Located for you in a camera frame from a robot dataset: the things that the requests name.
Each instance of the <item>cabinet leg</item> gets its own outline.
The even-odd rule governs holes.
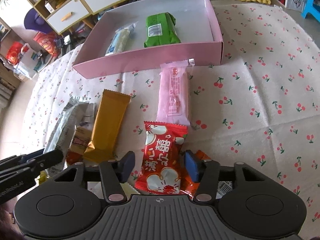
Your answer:
[[[83,19],[82,22],[87,25],[90,29],[93,29],[94,25],[87,19]]]

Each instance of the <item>cherry print tablecloth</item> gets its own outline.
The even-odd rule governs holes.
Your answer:
[[[278,7],[246,3],[219,6],[215,12],[224,39],[223,61],[194,67],[189,74],[192,119],[184,148],[201,149],[221,165],[244,161],[292,190],[308,209],[300,235],[317,236],[319,49]],[[156,118],[160,70],[86,80],[71,66],[79,50],[40,73],[24,119],[22,152],[45,145],[70,96],[99,103],[103,89],[120,91],[132,100],[115,153],[120,158],[128,150],[136,152],[129,180],[134,184],[146,138],[143,121]]]

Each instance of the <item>ridged gray surface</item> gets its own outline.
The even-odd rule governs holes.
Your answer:
[[[101,220],[68,240],[249,240],[226,227],[209,206],[185,195],[140,196],[107,208]],[[300,240],[289,236],[287,240]]]

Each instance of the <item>floor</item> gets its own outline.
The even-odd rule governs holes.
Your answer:
[[[228,5],[241,3],[236,0],[215,0],[212,1],[213,6]],[[315,40],[320,47],[320,23],[312,16],[303,19],[297,11],[285,11]],[[1,115],[4,115],[0,128],[0,159],[7,158],[12,155],[20,154],[20,138],[21,129],[25,110],[36,83],[36,77],[22,83],[15,92],[15,95],[7,109],[3,109]]]

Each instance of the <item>wooden drawer handle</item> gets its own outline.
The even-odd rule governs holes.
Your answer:
[[[72,12],[68,13],[65,17],[63,17],[61,21],[63,22],[65,20],[68,20],[71,16],[72,16]]]

